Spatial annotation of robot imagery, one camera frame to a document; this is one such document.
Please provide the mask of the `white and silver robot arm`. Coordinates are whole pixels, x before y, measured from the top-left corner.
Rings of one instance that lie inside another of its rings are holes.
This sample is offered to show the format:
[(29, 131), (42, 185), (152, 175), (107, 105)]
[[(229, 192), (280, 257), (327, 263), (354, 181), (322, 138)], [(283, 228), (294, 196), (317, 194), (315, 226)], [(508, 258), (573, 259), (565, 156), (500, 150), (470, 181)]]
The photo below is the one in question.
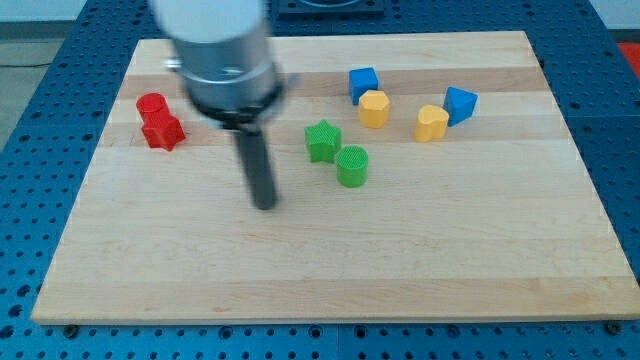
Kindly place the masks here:
[(150, 0), (171, 40), (167, 66), (182, 77), (195, 109), (233, 133), (253, 204), (278, 201), (264, 123), (282, 104), (286, 82), (271, 51), (264, 0)]

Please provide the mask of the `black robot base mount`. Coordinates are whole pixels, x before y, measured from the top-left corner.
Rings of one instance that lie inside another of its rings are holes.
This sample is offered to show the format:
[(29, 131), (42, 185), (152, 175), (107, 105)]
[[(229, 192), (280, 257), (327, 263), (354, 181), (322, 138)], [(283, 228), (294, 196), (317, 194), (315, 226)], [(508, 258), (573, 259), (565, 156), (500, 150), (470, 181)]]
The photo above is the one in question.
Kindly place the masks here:
[(385, 0), (273, 0), (279, 18), (311, 15), (383, 15)]

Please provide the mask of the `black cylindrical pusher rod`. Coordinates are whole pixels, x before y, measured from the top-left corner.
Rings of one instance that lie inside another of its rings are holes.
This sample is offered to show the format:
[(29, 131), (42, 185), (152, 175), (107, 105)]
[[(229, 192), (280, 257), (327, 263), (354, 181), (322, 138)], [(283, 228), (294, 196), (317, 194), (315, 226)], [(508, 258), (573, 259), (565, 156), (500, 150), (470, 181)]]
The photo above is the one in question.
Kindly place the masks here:
[(272, 209), (278, 197), (262, 128), (244, 125), (234, 133), (234, 139), (254, 206)]

